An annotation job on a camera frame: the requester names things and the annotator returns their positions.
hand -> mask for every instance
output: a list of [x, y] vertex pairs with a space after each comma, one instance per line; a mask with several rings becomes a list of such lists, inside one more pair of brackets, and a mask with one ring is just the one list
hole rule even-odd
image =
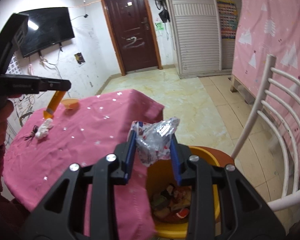
[[[10, 98], [18, 98], [21, 95], [15, 95]], [[0, 146], [4, 144], [6, 138], [6, 131], [8, 126], [8, 117], [13, 112], [13, 103], [10, 100], [7, 100], [6, 105], [4, 108], [0, 110]]]

marble tile floor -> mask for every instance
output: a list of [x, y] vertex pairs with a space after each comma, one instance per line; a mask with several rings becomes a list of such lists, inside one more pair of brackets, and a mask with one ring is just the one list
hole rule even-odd
[[[112, 79], [102, 93], [136, 89], [165, 106], [164, 118], [181, 119], [180, 143], [207, 146], [230, 154], [248, 119], [251, 107], [240, 93], [230, 92], [229, 76], [180, 79], [175, 69], [133, 73]], [[283, 157], [271, 152], [269, 127], [257, 120], [235, 160], [237, 168], [268, 202], [281, 197]], [[293, 208], [276, 212], [286, 231]]]

white chair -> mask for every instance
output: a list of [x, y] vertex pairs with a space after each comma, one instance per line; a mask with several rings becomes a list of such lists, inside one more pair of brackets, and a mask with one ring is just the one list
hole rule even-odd
[[[298, 155], [298, 147], [295, 140], [295, 137], [291, 131], [291, 128], [285, 121], [285, 119], [266, 101], [266, 96], [272, 97], [277, 102], [281, 104], [281, 106], [285, 107], [289, 113], [293, 116], [296, 123], [298, 124], [299, 130], [300, 130], [300, 118], [296, 114], [296, 112], [292, 109], [291, 106], [289, 106], [285, 101], [283, 101], [279, 96], [275, 95], [273, 92], [269, 91], [270, 84], [273, 84], [274, 86], [278, 87], [279, 89], [286, 92], [288, 95], [290, 95], [292, 98], [294, 98], [300, 105], [300, 97], [297, 96], [293, 91], [289, 90], [284, 85], [280, 84], [276, 80], [272, 79], [273, 73], [277, 73], [279, 75], [284, 76], [285, 78], [293, 81], [296, 85], [300, 87], [300, 80], [295, 78], [294, 76], [282, 71], [276, 69], [275, 66], [276, 57], [273, 55], [267, 55], [266, 58], [266, 64], [262, 75], [262, 81], [259, 87], [258, 95], [255, 100], [255, 103], [252, 107], [252, 110], [250, 112], [250, 115], [248, 117], [248, 121], [246, 122], [246, 125], [242, 131], [242, 134], [239, 137], [239, 140], [237, 144], [234, 147], [234, 150], [231, 154], [231, 157], [235, 159], [240, 152], [243, 144], [245, 143], [246, 139], [248, 138], [249, 133], [251, 132], [251, 129], [254, 125], [254, 123], [257, 120], [258, 115], [270, 126], [270, 128], [273, 130], [274, 134], [277, 136], [279, 144], [282, 149], [283, 153], [283, 161], [284, 161], [284, 180], [283, 180], [283, 190], [282, 190], [282, 196], [280, 199], [271, 201], [268, 203], [270, 208], [273, 211], [279, 211], [286, 208], [289, 208], [295, 204], [300, 203], [300, 190], [298, 190], [298, 182], [299, 182], [299, 155]], [[282, 138], [281, 133], [277, 129], [277, 127], [269, 120], [269, 118], [262, 112], [262, 109], [266, 108], [268, 111], [270, 111], [274, 116], [276, 116], [281, 123], [283, 124], [285, 130], [289, 134], [291, 138], [291, 144], [292, 144], [292, 158], [294, 160], [294, 180], [293, 180], [293, 190], [292, 194], [287, 195], [288, 190], [288, 179], [289, 179], [289, 160], [288, 160], [288, 151], [285, 145], [285, 142]]]

yellow trash bin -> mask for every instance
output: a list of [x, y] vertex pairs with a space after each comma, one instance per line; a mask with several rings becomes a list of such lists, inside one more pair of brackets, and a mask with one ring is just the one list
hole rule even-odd
[[[209, 164], [214, 166], [220, 166], [217, 159], [207, 150], [199, 147], [189, 146], [191, 153], [198, 155], [205, 159]], [[154, 193], [162, 191], [169, 183], [177, 185], [173, 177], [171, 161], [160, 160], [148, 168], [148, 178], [146, 182], [146, 189], [149, 198]], [[220, 203], [218, 196], [218, 188], [213, 185], [213, 200], [214, 200], [214, 216], [215, 219], [220, 215]], [[168, 239], [182, 239], [186, 238], [188, 230], [187, 218], [181, 221], [180, 224], [163, 223], [153, 217], [155, 223], [155, 229], [157, 230], [157, 236]]]

pink fabric cover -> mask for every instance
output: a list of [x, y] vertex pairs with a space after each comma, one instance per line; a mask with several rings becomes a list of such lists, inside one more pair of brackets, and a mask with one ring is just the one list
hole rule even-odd
[[[32, 211], [71, 163], [92, 165], [125, 142], [132, 121], [158, 122], [163, 106], [136, 90], [108, 93], [80, 100], [77, 111], [60, 105], [54, 127], [41, 141], [24, 138], [43, 123], [43, 109], [32, 114], [4, 158], [3, 176], [11, 193]], [[115, 187], [120, 239], [150, 238], [154, 222], [145, 189], [147, 169], [137, 155], [127, 186]], [[87, 225], [89, 216], [85, 217]]]
[[[300, 79], [300, 0], [242, 0], [232, 73], [254, 96], [258, 93], [268, 53], [277, 57], [277, 69]], [[276, 74], [273, 78], [300, 97], [300, 89], [292, 81]], [[300, 106], [295, 100], [274, 86], [270, 86], [270, 90], [289, 103], [300, 117]], [[267, 101], [293, 130], [298, 143], [300, 167], [298, 125], [277, 101], [272, 98], [267, 98]]]

